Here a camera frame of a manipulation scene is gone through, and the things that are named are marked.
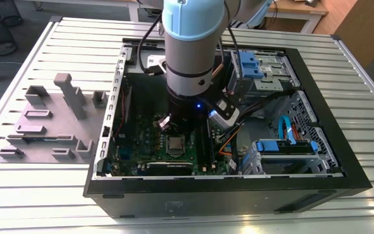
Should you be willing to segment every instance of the white cable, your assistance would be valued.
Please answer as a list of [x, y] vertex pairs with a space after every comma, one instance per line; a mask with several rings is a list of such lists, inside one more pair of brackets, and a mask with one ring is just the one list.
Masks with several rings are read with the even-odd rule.
[[0, 62], [0, 64], [17, 64], [17, 65], [22, 65], [19, 62]]

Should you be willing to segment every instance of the robotic arm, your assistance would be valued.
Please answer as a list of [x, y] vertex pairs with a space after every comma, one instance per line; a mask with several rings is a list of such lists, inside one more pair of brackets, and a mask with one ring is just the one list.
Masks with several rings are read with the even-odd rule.
[[235, 123], [239, 111], [222, 91], [211, 86], [215, 46], [231, 20], [258, 25], [271, 0], [137, 0], [162, 9], [166, 84], [171, 119], [197, 116], [201, 103], [209, 118], [222, 127]]

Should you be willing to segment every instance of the slotted aluminum table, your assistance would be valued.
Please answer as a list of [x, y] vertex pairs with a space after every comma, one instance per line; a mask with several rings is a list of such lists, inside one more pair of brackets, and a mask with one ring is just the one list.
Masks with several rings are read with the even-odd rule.
[[[49, 22], [0, 101], [1, 137], [25, 107], [30, 85], [57, 72], [87, 94], [109, 90], [122, 38], [141, 38], [147, 23], [62, 18]], [[374, 83], [345, 45], [330, 36], [234, 30], [242, 45], [297, 48], [374, 186]], [[222, 40], [231, 43], [229, 34]], [[27, 233], [374, 233], [374, 188], [299, 214], [111, 219], [83, 198], [87, 165], [0, 164], [0, 230]]]

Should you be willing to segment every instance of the gray floor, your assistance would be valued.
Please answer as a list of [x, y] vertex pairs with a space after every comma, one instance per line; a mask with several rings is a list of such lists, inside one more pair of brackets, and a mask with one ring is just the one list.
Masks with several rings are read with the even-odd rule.
[[[18, 44], [18, 50], [13, 54], [0, 57], [0, 62], [22, 62], [25, 60], [33, 44], [37, 41], [37, 38], [53, 15], [103, 20], [129, 20], [127, 9], [123, 7], [46, 2], [42, 5], [43, 10], [38, 12], [34, 11], [33, 5], [29, 1], [17, 0], [16, 3], [23, 18], [23, 23], [17, 27], [10, 28], [10, 32]], [[146, 12], [142, 10], [139, 11], [139, 20], [153, 21], [153, 19], [147, 17]], [[0, 98], [18, 68], [19, 66], [14, 64], [0, 65]], [[367, 73], [374, 79], [374, 62], [367, 67]]]

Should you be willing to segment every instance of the black cable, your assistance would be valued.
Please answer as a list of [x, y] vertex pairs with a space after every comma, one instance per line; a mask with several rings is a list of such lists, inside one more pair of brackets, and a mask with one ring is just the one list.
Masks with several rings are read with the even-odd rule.
[[230, 34], [230, 37], [231, 37], [231, 41], [233, 41], [233, 45], [234, 45], [234, 49], [237, 51], [237, 57], [238, 57], [238, 72], [239, 72], [239, 82], [238, 82], [238, 87], [239, 87], [239, 99], [241, 99], [241, 96], [242, 96], [242, 70], [241, 70], [241, 56], [239, 56], [239, 47], [238, 47], [238, 43], [237, 43], [237, 39], [234, 38], [234, 35], [233, 35], [233, 32], [231, 32], [231, 28], [227, 27], [227, 31], [229, 31], [229, 34]]
[[283, 96], [289, 96], [291, 94], [294, 94], [297, 92], [298, 88], [291, 88], [283, 92], [277, 92], [277, 93], [273, 93], [270, 94], [269, 96], [266, 96], [261, 101], [253, 103], [239, 114], [238, 116], [238, 121], [237, 121], [237, 124], [234, 127], [231, 127], [226, 133], [223, 133], [221, 136], [219, 136], [219, 139], [225, 138], [229, 134], [231, 134], [239, 127], [241, 127], [241, 124], [245, 122], [246, 118], [249, 116], [251, 116], [251, 114], [261, 110], [266, 105], [267, 103], [279, 98], [279, 97], [283, 97]]
[[277, 21], [277, 16], [278, 16], [278, 4], [277, 4], [277, 1], [274, 0], [273, 1], [273, 5], [274, 5], [274, 10], [273, 10], [273, 16], [270, 18], [270, 21], [269, 21], [269, 26], [266, 26], [266, 29], [269, 29], [273, 24], [275, 23]]
[[221, 64], [225, 65], [225, 50], [223, 50], [223, 43], [221, 41], [221, 37], [218, 38], [218, 46], [219, 46], [219, 53], [221, 53]]
[[230, 10], [229, 10], [226, 1], [223, 1], [223, 4], [225, 4], [226, 13], [227, 13], [227, 25], [230, 25], [230, 23], [233, 23], [233, 21], [230, 22]]
[[142, 47], [142, 44], [143, 44], [143, 42], [145, 42], [145, 40], [146, 40], [146, 38], [147, 38], [150, 32], [153, 31], [153, 29], [154, 29], [154, 27], [155, 27], [155, 25], [157, 25], [157, 23], [158, 23], [158, 21], [159, 21], [159, 19], [161, 19], [161, 15], [162, 15], [162, 12], [161, 12], [159, 15], [157, 16], [157, 18], [155, 18], [155, 20], [154, 20], [154, 22], [153, 22], [153, 25], [150, 25], [150, 28], [147, 29], [147, 31], [146, 31], [146, 33], [145, 33], [145, 35], [143, 35], [143, 37], [142, 37], [142, 39], [141, 39], [141, 41], [139, 41], [139, 44], [138, 44], [138, 46], [137, 46], [137, 59], [139, 60], [139, 67], [141, 67], [141, 70], [142, 70], [142, 72], [146, 73], [146, 74], [150, 74], [150, 71], [147, 71], [147, 70], [145, 69], [143, 64], [142, 64], [142, 59], [141, 59], [141, 47]]
[[155, 17], [147, 10], [143, 8], [145, 12], [147, 13], [147, 17]]

